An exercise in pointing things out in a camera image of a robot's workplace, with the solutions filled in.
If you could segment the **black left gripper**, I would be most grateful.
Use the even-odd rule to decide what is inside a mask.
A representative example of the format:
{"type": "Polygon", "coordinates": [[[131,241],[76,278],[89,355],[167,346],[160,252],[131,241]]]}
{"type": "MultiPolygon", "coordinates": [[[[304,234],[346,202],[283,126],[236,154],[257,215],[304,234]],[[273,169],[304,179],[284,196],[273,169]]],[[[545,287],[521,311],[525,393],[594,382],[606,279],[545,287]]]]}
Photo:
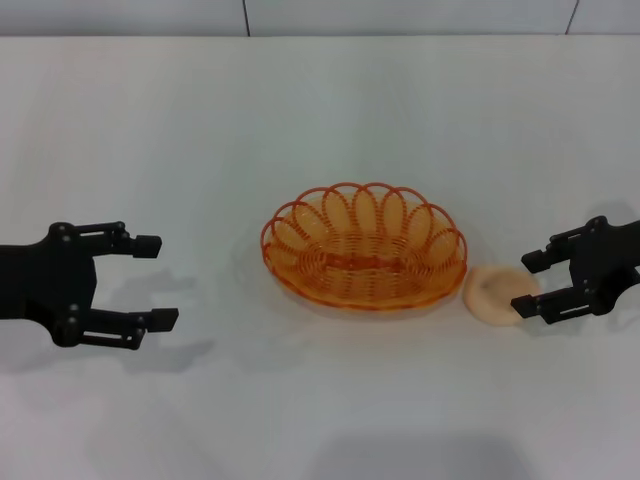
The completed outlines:
{"type": "Polygon", "coordinates": [[[33,321],[60,347],[82,344],[138,350],[147,333],[171,332],[179,310],[89,311],[97,286],[91,256],[155,259],[161,247],[159,236],[132,236],[122,221],[54,223],[44,239],[34,244],[3,245],[1,318],[33,321]]]}

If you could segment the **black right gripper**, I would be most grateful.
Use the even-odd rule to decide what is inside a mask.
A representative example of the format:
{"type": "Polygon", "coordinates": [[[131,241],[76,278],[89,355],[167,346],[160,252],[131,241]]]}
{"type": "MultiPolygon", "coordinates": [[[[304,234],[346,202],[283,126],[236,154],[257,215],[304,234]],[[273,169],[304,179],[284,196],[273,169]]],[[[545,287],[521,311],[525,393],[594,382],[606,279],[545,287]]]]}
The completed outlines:
{"type": "Polygon", "coordinates": [[[611,225],[605,216],[583,227],[550,237],[544,250],[521,257],[530,273],[570,259],[575,287],[513,298],[511,307],[523,318],[540,316],[546,324],[611,312],[618,298],[639,284],[639,221],[611,225]]]}

